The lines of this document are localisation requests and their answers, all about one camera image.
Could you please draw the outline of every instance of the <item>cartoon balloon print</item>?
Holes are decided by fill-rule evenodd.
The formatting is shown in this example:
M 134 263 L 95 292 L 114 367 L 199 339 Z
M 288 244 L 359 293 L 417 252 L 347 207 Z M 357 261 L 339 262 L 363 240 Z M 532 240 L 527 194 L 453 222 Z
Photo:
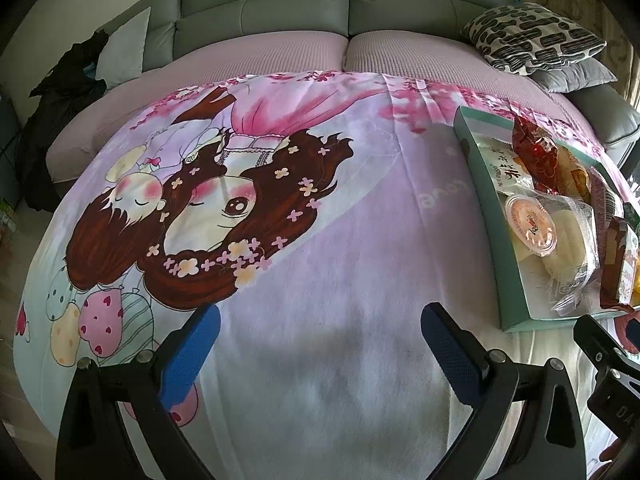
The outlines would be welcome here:
M 80 346 L 79 317 L 78 306 L 75 303 L 69 303 L 62 317 L 51 325 L 51 354 L 61 366 L 69 367 L 76 364 Z
M 122 338 L 121 290 L 110 288 L 89 295 L 78 320 L 80 337 L 89 343 L 96 357 L 112 355 Z
M 132 416 L 134 420 L 136 420 L 136 415 L 133 412 L 133 407 L 129 402 L 124 402 L 124 408 L 125 410 L 127 410 L 127 413 L 129 413 L 129 415 Z M 192 384 L 191 388 L 189 389 L 189 393 L 187 394 L 183 402 L 172 406 L 172 408 L 169 410 L 169 413 L 171 414 L 171 418 L 175 421 L 178 427 L 181 428 L 189 424 L 193 420 L 193 417 L 196 416 L 197 411 L 198 390 L 196 389 L 195 384 Z
M 77 289 L 69 282 L 66 275 L 66 266 L 63 266 L 51 282 L 47 294 L 46 311 L 47 317 L 55 321 L 65 313 L 66 306 L 71 303 L 78 293 Z
M 15 335 L 24 336 L 27 343 L 31 341 L 31 335 L 29 334 L 29 322 L 27 321 L 27 314 L 24 311 L 24 303 L 20 304 L 18 317 L 15 319 Z
M 148 301 L 136 292 L 126 292 L 121 307 L 121 343 L 112 355 L 98 359 L 100 366 L 128 363 L 141 350 L 152 349 L 154 316 Z

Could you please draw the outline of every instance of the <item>pink blanket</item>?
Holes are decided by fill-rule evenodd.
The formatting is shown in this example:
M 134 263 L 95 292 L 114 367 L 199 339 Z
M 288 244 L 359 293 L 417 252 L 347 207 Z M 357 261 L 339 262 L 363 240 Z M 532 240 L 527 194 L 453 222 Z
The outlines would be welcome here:
M 31 264 L 15 367 L 45 425 L 79 358 L 128 362 L 215 302 L 220 337 L 171 414 L 217 478 L 425 478 L 465 415 L 420 334 L 430 301 L 516 361 L 563 359 L 588 425 L 593 369 L 570 330 L 498 328 L 460 105 L 544 126 L 631 200 L 575 124 L 452 84 L 309 72 L 175 91 L 100 151 Z

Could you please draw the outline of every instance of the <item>sofa armrest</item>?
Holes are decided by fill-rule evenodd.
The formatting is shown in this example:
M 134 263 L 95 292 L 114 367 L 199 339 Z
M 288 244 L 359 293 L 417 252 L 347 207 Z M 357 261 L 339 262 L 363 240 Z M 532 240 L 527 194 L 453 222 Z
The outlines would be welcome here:
M 608 84 L 566 94 L 590 122 L 607 151 L 638 140 L 640 114 Z

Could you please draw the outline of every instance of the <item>curtain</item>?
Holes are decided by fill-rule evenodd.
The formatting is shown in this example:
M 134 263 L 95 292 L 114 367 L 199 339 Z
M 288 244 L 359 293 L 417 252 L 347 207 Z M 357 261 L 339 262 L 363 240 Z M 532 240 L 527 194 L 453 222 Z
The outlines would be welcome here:
M 538 0 L 538 3 L 607 41 L 607 47 L 596 58 L 618 78 L 611 84 L 613 88 L 634 108 L 639 108 L 639 53 L 602 0 Z

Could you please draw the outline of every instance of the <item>blue gripper pad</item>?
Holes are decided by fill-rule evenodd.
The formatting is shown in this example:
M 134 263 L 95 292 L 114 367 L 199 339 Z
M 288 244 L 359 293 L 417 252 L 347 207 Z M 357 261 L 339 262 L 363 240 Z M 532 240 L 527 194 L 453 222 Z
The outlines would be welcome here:
M 637 349 L 640 350 L 640 321 L 632 319 L 626 324 L 625 330 L 626 338 L 633 343 Z
M 424 308 L 420 326 L 424 340 L 458 400 L 473 409 L 478 408 L 484 393 L 482 368 L 478 363 L 480 354 L 486 352 L 482 345 L 471 336 L 476 343 L 473 345 L 468 337 L 471 334 L 461 330 L 439 303 L 430 303 Z
M 192 327 L 162 371 L 160 402 L 165 410 L 184 401 L 196 380 L 213 343 L 220 333 L 220 311 L 215 304 Z

